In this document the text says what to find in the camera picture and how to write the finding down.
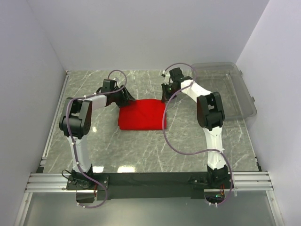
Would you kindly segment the red t shirt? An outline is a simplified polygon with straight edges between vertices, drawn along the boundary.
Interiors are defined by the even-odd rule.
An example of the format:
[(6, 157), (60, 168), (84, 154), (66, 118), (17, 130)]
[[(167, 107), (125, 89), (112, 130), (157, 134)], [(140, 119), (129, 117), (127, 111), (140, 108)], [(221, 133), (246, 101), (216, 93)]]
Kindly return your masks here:
[(119, 110), (118, 126), (121, 130), (161, 130), (167, 126), (164, 110), (165, 103), (159, 99), (130, 101)]

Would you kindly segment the clear plastic storage bin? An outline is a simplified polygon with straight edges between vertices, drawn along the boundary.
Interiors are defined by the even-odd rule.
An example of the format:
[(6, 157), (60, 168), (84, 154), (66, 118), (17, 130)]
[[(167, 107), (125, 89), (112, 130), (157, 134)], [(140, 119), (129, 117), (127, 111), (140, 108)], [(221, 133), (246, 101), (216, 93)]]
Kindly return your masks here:
[(219, 92), (225, 120), (245, 120), (257, 114), (254, 98), (242, 78), (242, 72), (232, 62), (193, 64), (196, 82), (212, 92)]

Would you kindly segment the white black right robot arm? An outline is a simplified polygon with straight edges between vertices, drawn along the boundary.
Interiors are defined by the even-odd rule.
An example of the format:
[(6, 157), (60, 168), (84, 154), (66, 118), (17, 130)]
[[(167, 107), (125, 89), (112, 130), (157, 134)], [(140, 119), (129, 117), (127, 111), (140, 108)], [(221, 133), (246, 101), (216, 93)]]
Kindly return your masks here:
[(229, 179), (228, 166), (223, 157), (222, 127), (225, 113), (221, 95), (197, 84), (190, 76), (184, 76), (180, 68), (163, 71), (162, 102), (168, 102), (179, 92), (186, 94), (195, 103), (197, 121), (203, 129), (207, 146), (207, 176), (200, 182), (210, 187), (220, 187)]

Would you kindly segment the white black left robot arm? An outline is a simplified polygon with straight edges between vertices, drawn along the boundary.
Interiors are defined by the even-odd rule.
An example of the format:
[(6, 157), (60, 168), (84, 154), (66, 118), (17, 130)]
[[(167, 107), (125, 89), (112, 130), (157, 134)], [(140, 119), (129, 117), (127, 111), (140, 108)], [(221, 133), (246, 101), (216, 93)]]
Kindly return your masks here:
[(68, 181), (81, 189), (96, 185), (93, 164), (88, 156), (87, 134), (90, 132), (92, 112), (112, 103), (117, 107), (128, 106), (135, 98), (125, 85), (105, 79), (98, 90), (89, 96), (69, 97), (65, 101), (59, 129), (67, 137), (71, 148), (73, 166)]

